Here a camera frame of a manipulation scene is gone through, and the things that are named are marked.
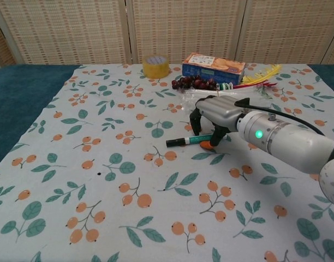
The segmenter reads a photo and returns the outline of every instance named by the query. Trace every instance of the snack box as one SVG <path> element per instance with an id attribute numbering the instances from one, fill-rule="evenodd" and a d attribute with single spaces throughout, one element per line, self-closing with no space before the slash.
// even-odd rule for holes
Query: snack box
<path id="1" fill-rule="evenodd" d="M 183 62 L 183 76 L 200 75 L 202 79 L 213 78 L 217 83 L 238 85 L 243 77 L 246 63 L 191 53 Z"/>

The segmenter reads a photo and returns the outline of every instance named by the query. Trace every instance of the table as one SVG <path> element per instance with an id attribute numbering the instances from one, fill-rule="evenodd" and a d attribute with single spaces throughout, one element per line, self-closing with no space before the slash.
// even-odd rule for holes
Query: table
<path id="1" fill-rule="evenodd" d="M 74 71 L 0 163 L 0 260 L 334 261 L 332 205 L 315 174 L 236 133 L 215 151 L 165 147 L 192 135 L 170 85 L 180 75 L 179 65 L 161 80 L 141 65 Z M 266 105 L 334 139 L 334 92 L 315 72 L 284 65 L 272 81 Z"/>

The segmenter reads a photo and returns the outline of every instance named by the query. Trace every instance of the red grapes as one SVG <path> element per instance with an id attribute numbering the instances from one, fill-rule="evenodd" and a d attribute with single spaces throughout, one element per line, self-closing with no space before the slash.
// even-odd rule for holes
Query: red grapes
<path id="1" fill-rule="evenodd" d="M 214 81 L 214 79 L 209 79 L 208 81 L 205 79 L 202 79 L 200 75 L 192 75 L 192 76 L 186 76 L 181 77 L 178 81 L 173 80 L 172 81 L 172 87 L 173 89 L 201 89 L 201 90 L 217 90 L 217 82 Z"/>

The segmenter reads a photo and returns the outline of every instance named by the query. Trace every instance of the marker cap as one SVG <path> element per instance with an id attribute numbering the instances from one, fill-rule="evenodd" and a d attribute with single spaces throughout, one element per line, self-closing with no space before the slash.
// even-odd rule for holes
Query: marker cap
<path id="1" fill-rule="evenodd" d="M 185 146 L 185 139 L 184 138 L 178 138 L 178 139 L 173 139 L 173 140 L 167 140 L 166 141 L 167 147 L 172 147 L 172 146 Z"/>

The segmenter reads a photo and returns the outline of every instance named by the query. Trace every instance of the yellow packing tape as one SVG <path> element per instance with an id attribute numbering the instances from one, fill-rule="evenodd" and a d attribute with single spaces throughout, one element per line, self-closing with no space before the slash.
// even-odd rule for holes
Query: yellow packing tape
<path id="1" fill-rule="evenodd" d="M 143 58 L 143 72 L 147 78 L 160 79 L 168 76 L 168 58 L 162 55 L 151 55 Z"/>

